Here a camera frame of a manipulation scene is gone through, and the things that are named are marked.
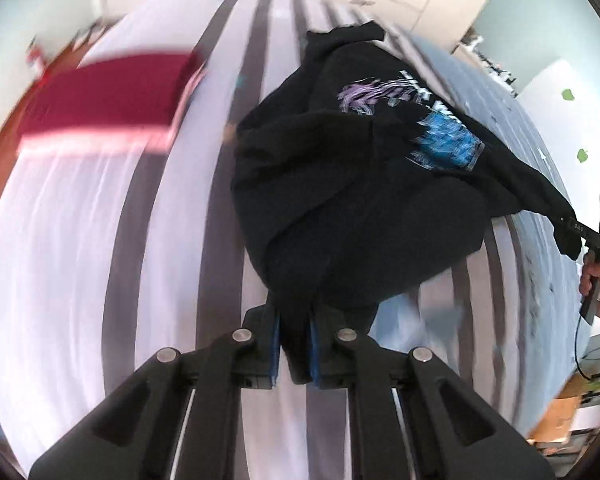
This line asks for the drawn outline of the cardboard box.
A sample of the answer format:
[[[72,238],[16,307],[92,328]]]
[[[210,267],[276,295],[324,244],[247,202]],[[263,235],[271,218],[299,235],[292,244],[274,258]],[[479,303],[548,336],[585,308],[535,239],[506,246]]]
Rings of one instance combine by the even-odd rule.
[[[531,443],[566,442],[580,403],[580,396],[554,399],[543,418],[528,435],[528,441]]]

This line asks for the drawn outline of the striped grey white bedsheet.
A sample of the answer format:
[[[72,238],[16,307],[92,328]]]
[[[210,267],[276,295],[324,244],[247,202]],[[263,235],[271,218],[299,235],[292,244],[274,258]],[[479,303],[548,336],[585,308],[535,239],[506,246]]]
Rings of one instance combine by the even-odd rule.
[[[23,470],[156,351],[196,349],[266,291],[213,225],[231,120],[297,67],[310,30],[367,22],[325,0],[150,0],[85,55],[202,47],[209,70],[166,156],[25,158],[0,199],[0,425]],[[545,218],[496,219],[480,250],[384,302],[386,347],[426,344],[528,434],[588,342],[577,268]]]

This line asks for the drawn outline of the black printed hoodie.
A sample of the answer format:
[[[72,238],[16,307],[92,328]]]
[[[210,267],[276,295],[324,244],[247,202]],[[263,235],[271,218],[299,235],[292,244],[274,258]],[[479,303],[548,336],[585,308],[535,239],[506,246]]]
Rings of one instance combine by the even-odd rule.
[[[582,248],[565,196],[384,37],[374,22],[309,32],[298,70],[237,127],[237,219],[297,384],[318,306],[368,330],[381,302],[476,252],[495,218],[542,214],[561,254]]]

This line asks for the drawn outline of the pink folded garment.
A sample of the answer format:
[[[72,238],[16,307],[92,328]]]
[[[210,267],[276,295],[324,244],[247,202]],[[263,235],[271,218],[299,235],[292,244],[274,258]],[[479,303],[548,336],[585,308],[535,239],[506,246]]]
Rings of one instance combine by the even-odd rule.
[[[203,76],[204,70],[197,80],[196,87]],[[17,154],[21,158],[117,155],[137,152],[164,154],[170,150],[178,134],[186,104],[174,127],[166,130],[149,129],[147,127],[119,128],[105,131],[79,128],[72,131],[52,131],[44,133],[42,136],[20,136],[18,127],[19,144]]]

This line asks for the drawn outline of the dark red folded garment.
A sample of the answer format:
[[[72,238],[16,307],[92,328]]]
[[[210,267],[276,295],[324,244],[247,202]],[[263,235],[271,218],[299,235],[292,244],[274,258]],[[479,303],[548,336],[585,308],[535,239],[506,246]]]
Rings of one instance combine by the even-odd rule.
[[[197,51],[108,58],[50,77],[29,103],[20,136],[52,131],[174,127],[206,60]]]

